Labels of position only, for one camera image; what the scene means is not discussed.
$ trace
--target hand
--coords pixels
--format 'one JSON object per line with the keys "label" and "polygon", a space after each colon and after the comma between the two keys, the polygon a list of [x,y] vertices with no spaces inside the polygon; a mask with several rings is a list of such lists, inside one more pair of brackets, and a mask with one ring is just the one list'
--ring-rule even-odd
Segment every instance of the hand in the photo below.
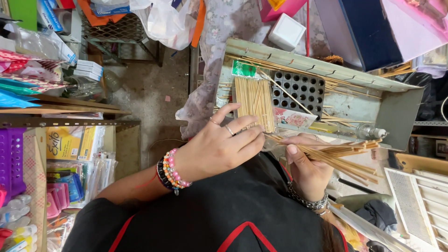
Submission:
{"label": "hand", "polygon": [[[229,103],[212,116],[221,123],[240,103]],[[231,121],[227,126],[233,133],[256,122],[256,116],[243,116]],[[264,144],[263,127],[251,127],[232,136],[230,132],[212,121],[174,155],[174,163],[181,178],[188,182],[208,178],[246,162],[261,151]]]}
{"label": "hand", "polygon": [[[298,136],[281,141],[284,144],[289,144],[286,147],[286,160],[291,165],[291,176],[295,182],[294,190],[304,199],[313,202],[323,198],[324,190],[333,174],[333,167],[322,161],[310,161],[295,144],[328,144],[315,139],[314,135],[300,133]],[[325,148],[324,146],[310,147],[318,150]]]}

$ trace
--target pink plastic container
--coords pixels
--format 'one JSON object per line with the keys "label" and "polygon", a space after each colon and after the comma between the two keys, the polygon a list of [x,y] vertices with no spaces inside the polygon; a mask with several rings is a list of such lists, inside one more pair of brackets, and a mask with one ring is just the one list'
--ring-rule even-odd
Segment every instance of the pink plastic container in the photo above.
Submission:
{"label": "pink plastic container", "polygon": [[292,17],[300,10],[300,8],[302,8],[304,4],[306,4],[306,0],[286,0],[282,6],[275,11],[267,0],[258,0],[261,21],[263,23],[276,21],[282,13]]}

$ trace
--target fingernail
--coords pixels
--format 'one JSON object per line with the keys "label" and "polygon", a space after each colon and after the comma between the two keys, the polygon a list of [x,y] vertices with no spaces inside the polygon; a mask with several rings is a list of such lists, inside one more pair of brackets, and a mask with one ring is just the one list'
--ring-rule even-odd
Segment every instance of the fingernail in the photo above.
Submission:
{"label": "fingernail", "polygon": [[290,155],[295,155],[297,153],[297,146],[290,144],[286,147],[286,150]]}

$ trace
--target person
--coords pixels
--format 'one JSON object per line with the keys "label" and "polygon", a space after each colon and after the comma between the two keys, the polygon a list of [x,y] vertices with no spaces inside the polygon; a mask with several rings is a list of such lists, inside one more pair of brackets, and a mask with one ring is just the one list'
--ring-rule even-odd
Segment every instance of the person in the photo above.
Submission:
{"label": "person", "polygon": [[335,228],[325,188],[333,168],[283,140],[291,178],[262,150],[256,116],[220,123],[220,108],[195,137],[155,165],[105,188],[76,216],[63,252],[352,251]]}

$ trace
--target white grille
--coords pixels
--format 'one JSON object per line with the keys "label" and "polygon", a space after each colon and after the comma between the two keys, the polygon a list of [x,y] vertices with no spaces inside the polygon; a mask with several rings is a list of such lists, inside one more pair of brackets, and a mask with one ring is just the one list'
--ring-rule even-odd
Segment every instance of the white grille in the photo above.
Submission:
{"label": "white grille", "polygon": [[408,232],[432,244],[410,178],[390,170],[387,170],[387,173],[390,178],[391,189],[395,192],[395,198],[398,201]]}

